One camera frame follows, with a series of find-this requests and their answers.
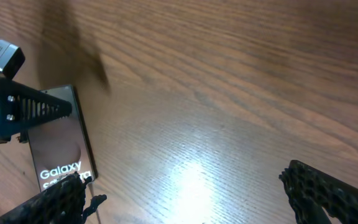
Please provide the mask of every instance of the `wooden surface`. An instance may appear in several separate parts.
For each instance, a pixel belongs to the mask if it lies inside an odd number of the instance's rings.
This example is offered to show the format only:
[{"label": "wooden surface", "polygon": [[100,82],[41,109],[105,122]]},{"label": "wooden surface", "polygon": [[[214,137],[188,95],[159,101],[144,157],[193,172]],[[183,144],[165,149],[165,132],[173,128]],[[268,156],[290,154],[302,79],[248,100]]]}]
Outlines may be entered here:
[{"label": "wooden surface", "polygon": [[[0,0],[0,39],[77,87],[102,223],[294,223],[292,159],[358,188],[356,0]],[[38,192],[0,145],[0,215]]]}]

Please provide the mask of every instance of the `wooden table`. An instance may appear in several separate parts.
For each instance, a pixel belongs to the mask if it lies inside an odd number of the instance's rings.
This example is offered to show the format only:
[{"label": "wooden table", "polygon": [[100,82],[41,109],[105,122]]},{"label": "wooden table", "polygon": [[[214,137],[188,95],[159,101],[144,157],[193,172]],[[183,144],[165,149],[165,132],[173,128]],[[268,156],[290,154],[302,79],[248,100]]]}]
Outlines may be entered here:
[{"label": "wooden table", "polygon": [[[0,0],[0,39],[77,87],[102,223],[294,223],[292,159],[358,188],[356,0]],[[38,192],[0,145],[0,215]]]}]

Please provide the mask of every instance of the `black plastic object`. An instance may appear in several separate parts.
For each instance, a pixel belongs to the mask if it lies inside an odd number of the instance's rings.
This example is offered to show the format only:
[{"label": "black plastic object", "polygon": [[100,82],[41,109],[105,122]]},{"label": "black plastic object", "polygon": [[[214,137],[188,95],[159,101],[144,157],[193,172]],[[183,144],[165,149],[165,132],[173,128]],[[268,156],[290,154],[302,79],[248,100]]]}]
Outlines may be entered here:
[{"label": "black plastic object", "polygon": [[98,206],[107,199],[98,195],[91,199],[91,205],[84,210],[86,185],[91,177],[82,183],[75,172],[60,180],[47,190],[24,202],[0,218],[0,224],[82,224]]},{"label": "black plastic object", "polygon": [[69,116],[71,103],[0,77],[0,143],[13,134]]},{"label": "black plastic object", "polygon": [[279,176],[297,224],[358,223],[358,189],[300,161],[291,161]]}]

